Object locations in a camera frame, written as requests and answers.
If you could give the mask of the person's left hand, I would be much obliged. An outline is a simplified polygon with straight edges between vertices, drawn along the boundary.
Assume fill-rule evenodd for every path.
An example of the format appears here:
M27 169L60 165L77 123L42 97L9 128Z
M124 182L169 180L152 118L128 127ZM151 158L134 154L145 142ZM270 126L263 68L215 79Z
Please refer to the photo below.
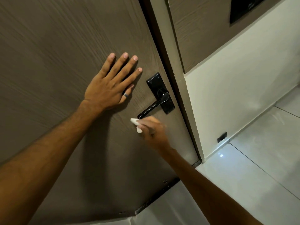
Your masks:
M143 71L140 67L135 68L133 73L124 81L116 81L116 75L126 58L131 59L127 52L123 53L118 59L115 56L109 73L107 75L97 74L92 79L85 91L84 100L80 104L81 107L85 107L96 113L101 113L106 109L118 105L125 89L129 85L134 84Z

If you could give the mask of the person's right hand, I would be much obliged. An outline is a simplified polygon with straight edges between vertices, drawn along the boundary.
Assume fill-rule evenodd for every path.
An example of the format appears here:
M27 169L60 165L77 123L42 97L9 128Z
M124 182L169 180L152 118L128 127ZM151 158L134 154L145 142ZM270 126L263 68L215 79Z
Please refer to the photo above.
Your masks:
M137 121L144 139L149 146L159 154L165 154L173 150L171 147L165 126L155 117L149 116Z

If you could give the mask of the white tissue wad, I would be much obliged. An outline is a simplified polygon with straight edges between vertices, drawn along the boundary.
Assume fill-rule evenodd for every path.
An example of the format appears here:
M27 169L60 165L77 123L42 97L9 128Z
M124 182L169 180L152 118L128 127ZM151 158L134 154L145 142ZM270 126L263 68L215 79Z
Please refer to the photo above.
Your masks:
M143 131L138 127L139 126L138 120L139 119L137 119L137 118L130 118L131 123L136 126L137 132L142 133Z

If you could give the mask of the person's left forearm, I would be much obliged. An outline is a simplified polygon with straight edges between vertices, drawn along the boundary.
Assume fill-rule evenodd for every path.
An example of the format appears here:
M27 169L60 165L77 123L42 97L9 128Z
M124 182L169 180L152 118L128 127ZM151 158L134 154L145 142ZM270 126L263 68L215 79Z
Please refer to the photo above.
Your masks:
M104 111L84 100L50 132L0 166L0 225L27 225L88 128Z

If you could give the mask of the person's right forearm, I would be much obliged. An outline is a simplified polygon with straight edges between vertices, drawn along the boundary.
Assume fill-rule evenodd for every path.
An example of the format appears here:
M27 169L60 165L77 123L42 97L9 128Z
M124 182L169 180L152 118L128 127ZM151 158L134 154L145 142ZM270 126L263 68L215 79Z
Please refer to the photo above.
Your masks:
M210 225L263 225L193 168L175 149L166 147L158 151L185 185Z

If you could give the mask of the brown wood grain door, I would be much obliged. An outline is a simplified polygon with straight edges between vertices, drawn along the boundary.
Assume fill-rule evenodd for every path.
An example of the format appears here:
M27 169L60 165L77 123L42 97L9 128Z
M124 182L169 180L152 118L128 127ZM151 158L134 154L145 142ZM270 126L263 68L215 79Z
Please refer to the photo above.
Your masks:
M157 100L146 83L157 72L175 109L150 115L199 159L138 0L0 0L0 162L72 114L107 56L124 52L143 69L129 101L93 123L30 225L130 217L175 179L130 121Z

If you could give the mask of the beige door frame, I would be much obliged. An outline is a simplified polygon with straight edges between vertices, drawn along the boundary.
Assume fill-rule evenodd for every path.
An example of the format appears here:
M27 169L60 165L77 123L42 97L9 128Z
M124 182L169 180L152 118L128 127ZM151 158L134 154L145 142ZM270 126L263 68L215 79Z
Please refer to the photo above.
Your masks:
M200 163L205 162L168 0L138 0Z

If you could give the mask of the brown wood wall panel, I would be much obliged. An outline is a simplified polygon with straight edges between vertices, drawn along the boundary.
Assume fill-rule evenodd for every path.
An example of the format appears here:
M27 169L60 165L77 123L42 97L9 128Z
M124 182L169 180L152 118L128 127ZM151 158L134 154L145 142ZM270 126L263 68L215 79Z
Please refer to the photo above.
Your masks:
M281 0L264 0L230 24L231 0L168 0L185 73Z

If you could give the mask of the black wall plate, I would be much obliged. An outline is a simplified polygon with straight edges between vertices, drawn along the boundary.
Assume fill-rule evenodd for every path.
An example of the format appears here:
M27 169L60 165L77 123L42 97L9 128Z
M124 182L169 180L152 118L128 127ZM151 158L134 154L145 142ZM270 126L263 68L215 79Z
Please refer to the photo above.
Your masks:
M231 0L230 24L233 24L264 0Z

